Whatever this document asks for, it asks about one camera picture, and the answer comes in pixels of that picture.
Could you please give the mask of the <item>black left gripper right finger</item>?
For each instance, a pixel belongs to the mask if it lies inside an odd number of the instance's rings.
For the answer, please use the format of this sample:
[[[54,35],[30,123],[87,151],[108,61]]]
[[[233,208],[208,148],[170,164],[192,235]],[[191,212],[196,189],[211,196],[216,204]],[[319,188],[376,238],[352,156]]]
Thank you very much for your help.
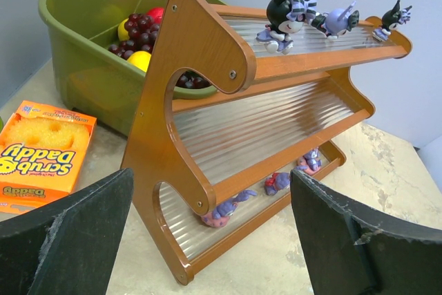
[[[291,206],[315,294],[440,294],[441,230],[291,172]]]

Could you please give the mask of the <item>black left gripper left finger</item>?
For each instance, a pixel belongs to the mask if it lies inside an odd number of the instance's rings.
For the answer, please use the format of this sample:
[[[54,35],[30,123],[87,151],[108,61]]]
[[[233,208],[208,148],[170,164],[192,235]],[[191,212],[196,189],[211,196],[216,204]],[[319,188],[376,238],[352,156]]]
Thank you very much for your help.
[[[120,169],[1,222],[1,293],[105,294],[132,197]]]

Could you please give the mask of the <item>purple bunny pink base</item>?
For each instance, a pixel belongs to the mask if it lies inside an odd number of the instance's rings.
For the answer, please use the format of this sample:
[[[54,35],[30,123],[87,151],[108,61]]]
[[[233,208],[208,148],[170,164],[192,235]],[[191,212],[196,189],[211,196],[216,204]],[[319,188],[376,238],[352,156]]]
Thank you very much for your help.
[[[320,170],[321,166],[322,161],[319,157],[318,147],[316,147],[298,158],[296,168],[313,175]]]

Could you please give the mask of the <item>purple bunny red bow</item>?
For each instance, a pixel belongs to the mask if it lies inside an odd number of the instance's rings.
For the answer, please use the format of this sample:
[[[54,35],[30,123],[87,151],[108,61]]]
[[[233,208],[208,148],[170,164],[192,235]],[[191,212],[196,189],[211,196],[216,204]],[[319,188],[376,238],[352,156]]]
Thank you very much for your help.
[[[289,186],[290,174],[287,172],[275,172],[265,180],[265,191],[268,196],[274,196]]]

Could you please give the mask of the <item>purple figure pink donut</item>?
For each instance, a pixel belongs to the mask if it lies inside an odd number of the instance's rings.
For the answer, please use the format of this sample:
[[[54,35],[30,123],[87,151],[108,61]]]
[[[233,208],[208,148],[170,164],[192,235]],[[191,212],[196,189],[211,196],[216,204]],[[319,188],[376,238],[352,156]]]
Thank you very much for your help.
[[[228,224],[234,211],[237,209],[240,202],[248,200],[250,197],[257,196],[254,190],[246,189],[241,191],[236,196],[229,198],[223,203],[219,204],[213,211],[210,211],[201,216],[201,221],[209,227],[221,228]]]

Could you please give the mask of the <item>orange three-tier ribbed shelf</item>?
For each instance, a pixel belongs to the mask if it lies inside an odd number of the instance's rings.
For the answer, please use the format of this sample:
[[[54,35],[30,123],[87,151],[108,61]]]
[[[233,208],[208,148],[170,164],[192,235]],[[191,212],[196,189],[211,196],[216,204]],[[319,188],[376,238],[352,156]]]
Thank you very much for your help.
[[[255,41],[264,10],[168,0],[122,160],[134,173],[133,204],[176,281],[193,277],[290,202],[264,179],[318,147],[321,179],[345,162],[333,138],[375,108],[353,85],[354,65],[410,54],[394,31],[372,36],[368,17],[335,41],[310,26],[288,55]],[[201,216],[246,189],[228,224]]]

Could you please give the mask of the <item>purple figure dark wings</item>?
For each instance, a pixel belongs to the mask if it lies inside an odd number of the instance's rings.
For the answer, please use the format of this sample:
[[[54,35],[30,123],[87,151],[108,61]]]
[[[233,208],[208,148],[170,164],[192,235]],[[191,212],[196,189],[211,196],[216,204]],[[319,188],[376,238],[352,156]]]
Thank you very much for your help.
[[[358,25],[359,11],[352,12],[355,5],[356,1],[353,1],[347,8],[318,13],[310,25],[322,32],[326,38],[337,39]]]

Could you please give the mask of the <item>black figure toy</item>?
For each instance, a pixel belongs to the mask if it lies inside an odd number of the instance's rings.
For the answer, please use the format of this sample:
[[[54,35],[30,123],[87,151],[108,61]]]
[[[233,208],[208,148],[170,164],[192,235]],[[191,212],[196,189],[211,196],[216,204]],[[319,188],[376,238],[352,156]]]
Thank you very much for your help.
[[[372,32],[373,38],[380,42],[387,41],[399,26],[406,24],[411,19],[412,6],[401,8],[400,0],[397,0],[393,8],[387,11],[381,18],[381,25]]]

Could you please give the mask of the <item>black-headed purple striped figure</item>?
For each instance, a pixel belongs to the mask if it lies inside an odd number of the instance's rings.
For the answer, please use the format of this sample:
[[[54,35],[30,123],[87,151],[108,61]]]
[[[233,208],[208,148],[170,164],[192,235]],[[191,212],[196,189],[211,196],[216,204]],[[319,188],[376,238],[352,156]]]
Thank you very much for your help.
[[[268,53],[287,55],[294,47],[292,35],[316,17],[317,0],[271,0],[266,16],[269,23],[257,33],[256,41]]]

